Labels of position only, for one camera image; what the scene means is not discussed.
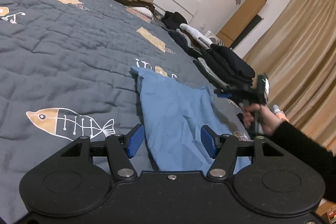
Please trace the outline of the person right forearm black sleeve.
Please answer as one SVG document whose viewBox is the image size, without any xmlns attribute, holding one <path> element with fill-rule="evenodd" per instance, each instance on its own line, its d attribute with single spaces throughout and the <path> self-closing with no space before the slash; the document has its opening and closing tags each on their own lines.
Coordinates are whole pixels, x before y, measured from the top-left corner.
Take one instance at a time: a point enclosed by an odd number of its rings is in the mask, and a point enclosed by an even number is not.
<svg viewBox="0 0 336 224">
<path fill-rule="evenodd" d="M 335 202 L 335 156 L 289 122 L 265 130 L 270 140 L 316 170 L 325 182 L 323 198 Z"/>
</svg>

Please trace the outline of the person right hand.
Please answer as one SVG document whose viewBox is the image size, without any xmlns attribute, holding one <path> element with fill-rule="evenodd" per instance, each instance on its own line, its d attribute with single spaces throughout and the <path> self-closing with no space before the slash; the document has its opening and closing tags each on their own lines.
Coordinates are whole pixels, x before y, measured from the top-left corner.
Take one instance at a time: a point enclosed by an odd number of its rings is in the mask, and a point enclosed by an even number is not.
<svg viewBox="0 0 336 224">
<path fill-rule="evenodd" d="M 259 115 L 259 123 L 265 135 L 272 136 L 283 120 L 273 114 L 267 106 L 251 104 L 243 107 L 243 123 L 245 128 L 250 128 Z"/>
</svg>

